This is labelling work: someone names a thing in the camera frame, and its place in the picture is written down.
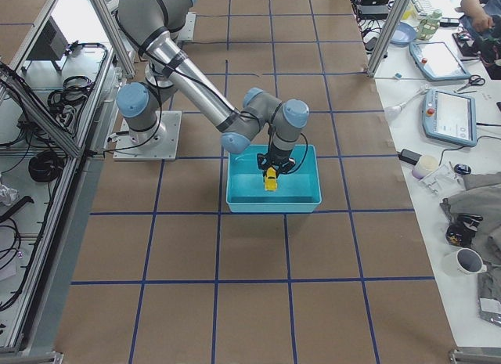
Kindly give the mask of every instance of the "metal base plate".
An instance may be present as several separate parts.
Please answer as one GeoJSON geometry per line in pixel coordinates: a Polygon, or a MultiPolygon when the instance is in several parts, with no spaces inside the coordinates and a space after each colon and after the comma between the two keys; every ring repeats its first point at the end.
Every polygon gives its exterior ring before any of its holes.
{"type": "MultiPolygon", "coordinates": [[[[166,136],[158,140],[155,146],[140,146],[134,149],[115,151],[115,160],[175,160],[178,151],[179,128],[181,126],[181,111],[163,111],[162,123],[167,129],[166,136]]],[[[121,131],[128,131],[125,120],[122,121],[121,131]]],[[[136,145],[128,135],[118,138],[116,148],[124,148],[136,145]]]]}
{"type": "Polygon", "coordinates": [[[178,41],[183,41],[185,43],[193,41],[193,34],[195,33],[195,20],[195,13],[188,12],[188,14],[186,14],[186,23],[181,31],[179,31],[178,41]]]}

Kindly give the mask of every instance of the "plastic bottle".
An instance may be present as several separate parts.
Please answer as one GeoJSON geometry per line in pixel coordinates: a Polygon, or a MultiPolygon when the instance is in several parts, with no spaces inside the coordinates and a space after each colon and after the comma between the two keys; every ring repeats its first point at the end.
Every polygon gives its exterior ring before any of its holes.
{"type": "Polygon", "coordinates": [[[417,38],[421,41],[429,41],[440,27],[441,19],[442,11],[440,9],[436,9],[432,14],[428,14],[417,26],[417,38]]]}

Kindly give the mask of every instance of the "power adapter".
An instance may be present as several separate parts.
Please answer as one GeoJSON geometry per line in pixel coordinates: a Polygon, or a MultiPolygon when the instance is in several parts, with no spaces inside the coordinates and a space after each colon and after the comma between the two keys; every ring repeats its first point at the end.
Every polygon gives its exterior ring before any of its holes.
{"type": "Polygon", "coordinates": [[[414,153],[413,151],[407,149],[402,149],[402,151],[398,153],[398,158],[402,162],[406,162],[411,164],[412,166],[415,166],[417,164],[417,161],[421,158],[421,154],[414,153]]]}

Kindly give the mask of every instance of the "white mug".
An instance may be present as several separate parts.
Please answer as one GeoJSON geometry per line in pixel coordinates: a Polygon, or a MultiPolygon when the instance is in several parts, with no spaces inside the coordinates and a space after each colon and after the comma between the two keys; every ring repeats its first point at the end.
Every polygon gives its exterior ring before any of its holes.
{"type": "Polygon", "coordinates": [[[443,257],[442,269],[450,276],[461,276],[486,272],[487,266],[477,252],[469,248],[460,248],[443,257]]]}

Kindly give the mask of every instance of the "label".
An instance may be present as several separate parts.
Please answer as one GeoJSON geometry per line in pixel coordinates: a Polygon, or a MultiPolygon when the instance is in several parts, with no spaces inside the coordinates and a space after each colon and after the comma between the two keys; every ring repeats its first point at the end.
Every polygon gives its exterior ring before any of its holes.
{"type": "Polygon", "coordinates": [[[501,315],[501,303],[495,299],[480,299],[480,309],[484,312],[497,313],[501,315]]]}

